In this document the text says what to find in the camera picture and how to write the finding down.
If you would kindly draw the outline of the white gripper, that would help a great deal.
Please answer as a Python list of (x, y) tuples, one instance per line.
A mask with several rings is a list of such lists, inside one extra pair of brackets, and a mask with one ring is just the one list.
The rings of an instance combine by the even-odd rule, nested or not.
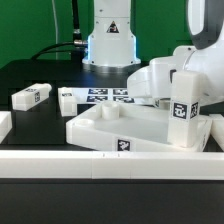
[(169, 98), (172, 74), (182, 70), (202, 74), (202, 106), (224, 101), (224, 45), (202, 50), (179, 46), (172, 56), (154, 58), (127, 79), (128, 93), (132, 98)]

